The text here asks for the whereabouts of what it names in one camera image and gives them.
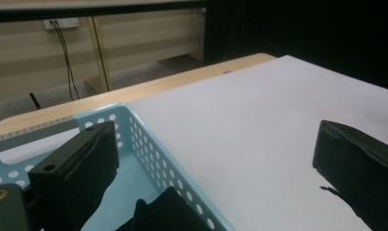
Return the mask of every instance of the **table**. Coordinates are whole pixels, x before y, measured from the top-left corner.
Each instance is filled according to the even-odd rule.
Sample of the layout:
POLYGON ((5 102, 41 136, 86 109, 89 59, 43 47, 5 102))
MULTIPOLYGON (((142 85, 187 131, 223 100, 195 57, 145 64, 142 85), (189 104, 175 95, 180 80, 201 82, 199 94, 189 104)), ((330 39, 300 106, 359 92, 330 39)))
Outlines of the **table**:
POLYGON ((113 90, 85 99, 76 100, 74 102, 68 102, 35 112, 9 117, 0 121, 0 136, 16 130, 45 123, 50 120, 89 111, 108 104, 130 102, 164 90, 174 89, 199 80, 221 75, 224 72, 242 69, 255 64, 261 64, 273 59, 274 57, 268 54, 255 54, 237 60, 221 64, 213 64, 200 69, 153 80, 129 88, 113 90))
MULTIPOLYGON (((320 189, 329 184, 311 163, 322 119, 388 143, 388 90, 289 56, 259 64, 260 56, 243 70, 179 88, 171 81, 166 91, 150 83, 144 95, 135 86, 136 96, 122 97, 237 230, 369 230, 320 189)), ((51 112, 88 109, 81 105, 51 112)), ((27 118, 39 123, 40 112, 27 118)))

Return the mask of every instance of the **plastic basket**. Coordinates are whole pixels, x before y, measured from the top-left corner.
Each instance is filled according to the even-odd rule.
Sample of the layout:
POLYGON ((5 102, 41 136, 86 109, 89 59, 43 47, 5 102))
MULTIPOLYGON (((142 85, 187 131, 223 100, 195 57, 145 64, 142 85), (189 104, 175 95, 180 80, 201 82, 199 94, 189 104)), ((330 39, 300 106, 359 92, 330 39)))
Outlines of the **plastic basket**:
MULTIPOLYGON (((167 187, 173 186, 211 230, 234 230, 205 193, 172 155, 125 104, 114 104, 74 116, 83 130, 93 124, 113 120, 120 168, 103 201, 82 230, 115 230, 134 214, 137 199, 151 202, 167 187)), ((14 165, 0 160, 0 184, 29 184, 27 171, 49 153, 14 165)))

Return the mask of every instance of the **wall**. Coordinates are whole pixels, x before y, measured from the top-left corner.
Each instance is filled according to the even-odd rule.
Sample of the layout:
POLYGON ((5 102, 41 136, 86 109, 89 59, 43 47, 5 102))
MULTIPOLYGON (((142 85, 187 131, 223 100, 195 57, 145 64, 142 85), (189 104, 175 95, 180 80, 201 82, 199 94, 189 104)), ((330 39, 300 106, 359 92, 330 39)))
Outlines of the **wall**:
MULTIPOLYGON (((200 10, 80 18, 79 28, 63 30, 75 80, 103 92, 111 89, 110 72, 200 51, 204 20, 200 10)), ((0 100, 66 81, 55 31, 42 21, 0 23, 0 100)))

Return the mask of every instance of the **black cable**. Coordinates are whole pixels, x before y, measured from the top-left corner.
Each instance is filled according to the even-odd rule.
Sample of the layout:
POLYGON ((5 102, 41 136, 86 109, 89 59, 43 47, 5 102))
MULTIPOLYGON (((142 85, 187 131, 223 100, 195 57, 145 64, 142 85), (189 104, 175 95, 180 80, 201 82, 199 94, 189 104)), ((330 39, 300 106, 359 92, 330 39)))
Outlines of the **black cable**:
POLYGON ((57 33, 58 36, 59 36, 59 40, 61 41, 61 45, 62 45, 62 48, 63 48, 64 53, 65 53, 65 64, 66 64, 66 69, 67 69, 68 92, 70 93, 71 101, 73 101, 73 95, 71 94, 71 85, 70 85, 70 72, 69 72, 69 69, 68 69, 67 59, 66 59, 66 52, 67 52, 67 51, 66 51, 66 49, 65 49, 64 42, 63 42, 63 40, 62 40, 62 38, 61 38, 61 34, 59 33, 59 30, 58 30, 58 26, 57 26, 57 25, 59 25, 59 24, 57 23, 56 20, 55 20, 55 21, 50 21, 50 23, 53 24, 53 27, 55 28, 55 31, 56 31, 56 33, 57 33))
POLYGON ((70 98, 73 101, 73 95, 71 93, 71 84, 72 84, 74 87, 74 90, 76 92, 77 98, 80 99, 79 92, 77 91, 76 85, 74 84, 74 77, 73 77, 73 72, 71 70, 70 61, 68 59, 68 52, 67 52, 67 46, 65 44, 65 37, 62 33, 62 30, 61 30, 61 27, 59 26, 59 23, 56 20, 50 21, 50 22, 53 24, 53 27, 55 28, 55 31, 59 36, 59 40, 61 41, 61 45, 62 45, 62 48, 63 48, 64 53, 65 53, 65 63, 66 63, 66 69, 67 69, 67 82, 68 82, 68 90, 70 93, 70 98))
POLYGON ((71 83, 73 85, 74 91, 76 92, 77 99, 80 99, 79 92, 77 91, 76 85, 74 84, 74 77, 73 77, 73 72, 71 71, 70 61, 68 60, 68 52, 67 52, 67 46, 65 44, 65 37, 64 37, 64 34, 62 33, 62 30, 61 30, 61 27, 59 26, 59 23, 58 23, 58 31, 61 34, 62 41, 64 42, 64 46, 65 46, 65 59, 66 59, 66 64, 68 66, 68 69, 70 70, 71 83))

